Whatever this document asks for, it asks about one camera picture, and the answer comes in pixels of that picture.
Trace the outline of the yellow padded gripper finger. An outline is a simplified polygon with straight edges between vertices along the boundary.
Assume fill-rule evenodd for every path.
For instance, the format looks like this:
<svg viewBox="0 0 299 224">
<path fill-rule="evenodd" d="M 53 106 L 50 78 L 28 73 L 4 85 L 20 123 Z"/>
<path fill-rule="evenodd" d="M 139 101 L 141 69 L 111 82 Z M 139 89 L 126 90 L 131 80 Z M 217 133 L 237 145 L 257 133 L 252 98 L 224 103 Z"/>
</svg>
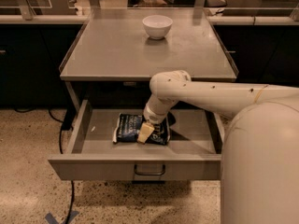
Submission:
<svg viewBox="0 0 299 224">
<path fill-rule="evenodd" d="M 143 122 L 138 134 L 137 142 L 145 144 L 151 134 L 154 132 L 154 126 L 149 122 Z"/>
</svg>

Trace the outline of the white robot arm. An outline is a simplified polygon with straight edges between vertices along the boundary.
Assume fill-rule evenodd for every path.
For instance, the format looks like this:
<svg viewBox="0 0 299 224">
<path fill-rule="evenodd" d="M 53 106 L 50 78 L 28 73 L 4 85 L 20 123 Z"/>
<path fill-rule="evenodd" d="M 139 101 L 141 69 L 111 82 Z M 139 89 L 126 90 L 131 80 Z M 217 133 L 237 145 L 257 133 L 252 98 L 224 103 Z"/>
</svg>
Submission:
<svg viewBox="0 0 299 224">
<path fill-rule="evenodd" d="M 221 224 L 299 224 L 299 89 L 154 75 L 140 135 L 177 102 L 230 118 L 221 154 Z"/>
</svg>

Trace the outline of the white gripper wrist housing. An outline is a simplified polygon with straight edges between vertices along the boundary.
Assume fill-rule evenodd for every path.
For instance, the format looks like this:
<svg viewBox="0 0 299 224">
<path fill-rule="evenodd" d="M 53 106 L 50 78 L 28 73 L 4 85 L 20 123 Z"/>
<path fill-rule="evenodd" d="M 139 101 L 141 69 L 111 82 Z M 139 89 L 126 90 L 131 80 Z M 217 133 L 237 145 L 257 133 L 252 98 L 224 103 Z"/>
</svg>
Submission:
<svg viewBox="0 0 299 224">
<path fill-rule="evenodd" d="M 143 110 L 143 116 L 146 121 L 150 122 L 151 124 L 160 124 L 164 121 L 167 114 L 156 114 L 150 109 L 149 105 L 146 105 Z"/>
</svg>

